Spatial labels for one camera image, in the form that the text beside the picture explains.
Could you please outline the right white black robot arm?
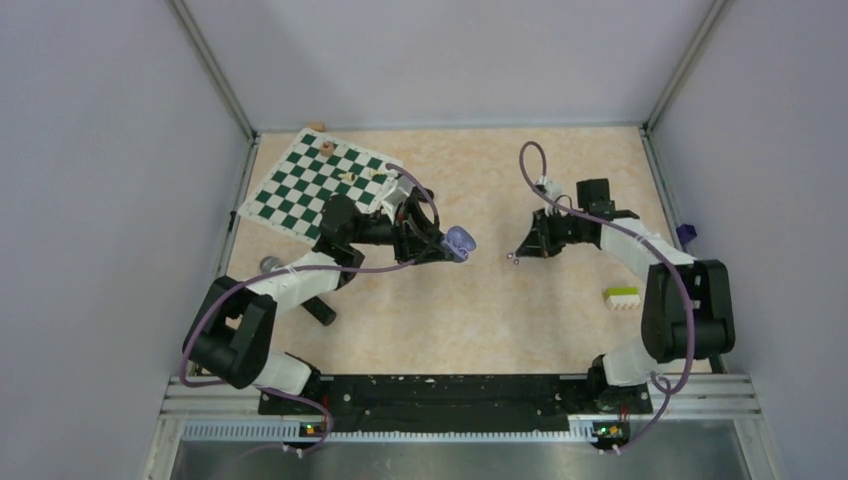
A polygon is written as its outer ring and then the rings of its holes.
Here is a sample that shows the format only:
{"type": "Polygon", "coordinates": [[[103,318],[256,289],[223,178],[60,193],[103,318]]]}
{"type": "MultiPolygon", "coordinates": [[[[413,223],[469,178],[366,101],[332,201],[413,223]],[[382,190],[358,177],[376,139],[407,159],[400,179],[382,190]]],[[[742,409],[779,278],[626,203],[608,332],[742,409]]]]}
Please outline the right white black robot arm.
{"type": "Polygon", "coordinates": [[[545,200],[515,258],[552,258],[569,245],[590,244],[622,262],[644,283],[639,337],[600,355],[590,368],[600,375],[586,385],[589,404],[612,412],[627,388],[644,384],[667,366],[730,352],[736,343],[727,267],[699,260],[647,229],[640,217],[620,210],[606,179],[577,184],[578,205],[559,204],[559,187],[542,177],[533,185],[545,200]]]}

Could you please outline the grey purple charging case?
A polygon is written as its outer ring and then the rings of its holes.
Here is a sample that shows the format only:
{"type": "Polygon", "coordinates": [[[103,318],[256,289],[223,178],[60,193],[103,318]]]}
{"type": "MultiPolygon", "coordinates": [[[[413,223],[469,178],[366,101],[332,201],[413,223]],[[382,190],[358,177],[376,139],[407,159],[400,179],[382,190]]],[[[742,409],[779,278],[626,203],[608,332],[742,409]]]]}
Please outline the grey purple charging case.
{"type": "Polygon", "coordinates": [[[440,243],[455,263],[467,261],[470,254],[477,248],[476,240],[461,226],[450,227],[440,243]]]}

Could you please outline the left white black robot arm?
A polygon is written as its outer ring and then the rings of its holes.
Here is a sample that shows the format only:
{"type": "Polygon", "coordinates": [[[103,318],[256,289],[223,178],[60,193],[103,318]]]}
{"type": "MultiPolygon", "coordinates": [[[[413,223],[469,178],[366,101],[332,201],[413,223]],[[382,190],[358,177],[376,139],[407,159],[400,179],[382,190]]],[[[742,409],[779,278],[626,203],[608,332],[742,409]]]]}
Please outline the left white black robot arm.
{"type": "Polygon", "coordinates": [[[311,380],[316,368],[271,350],[277,315],[342,288],[358,274],[376,273],[363,267],[359,244],[393,246],[394,270],[431,260],[440,250],[439,218],[426,217],[423,204],[435,205],[426,188],[414,189],[391,215],[365,214],[349,197],[334,195],[321,210],[318,240],[299,260],[247,280],[214,280],[182,346],[181,382],[201,387],[187,378],[187,365],[194,363],[213,374],[210,385],[275,390],[295,412],[314,410],[321,397],[311,380]]]}

